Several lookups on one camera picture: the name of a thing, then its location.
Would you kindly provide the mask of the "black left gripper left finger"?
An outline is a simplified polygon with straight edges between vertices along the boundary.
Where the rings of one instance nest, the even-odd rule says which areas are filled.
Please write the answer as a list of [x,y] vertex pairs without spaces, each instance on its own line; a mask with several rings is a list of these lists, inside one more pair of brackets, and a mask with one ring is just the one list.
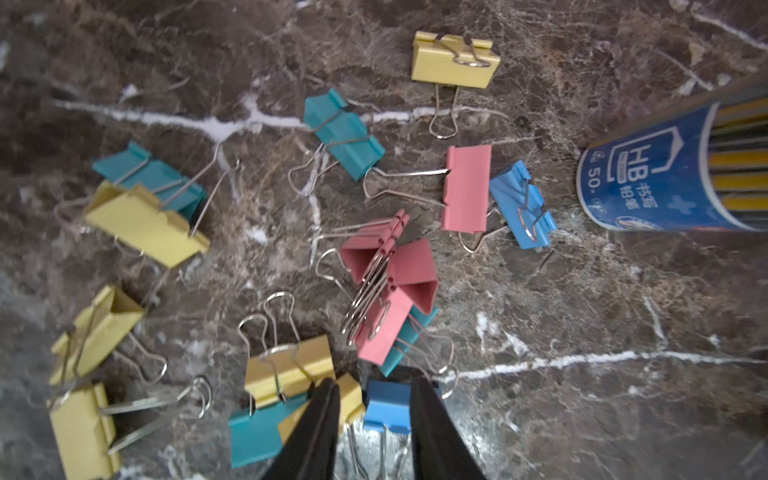
[[340,408],[340,388],[333,380],[323,380],[312,393],[288,442],[262,478],[333,479]]

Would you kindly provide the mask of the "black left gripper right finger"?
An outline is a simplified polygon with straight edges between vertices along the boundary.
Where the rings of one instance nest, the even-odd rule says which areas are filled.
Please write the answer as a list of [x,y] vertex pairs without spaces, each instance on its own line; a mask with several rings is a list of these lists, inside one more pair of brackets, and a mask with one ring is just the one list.
[[415,479],[485,479],[425,377],[411,382],[410,419]]

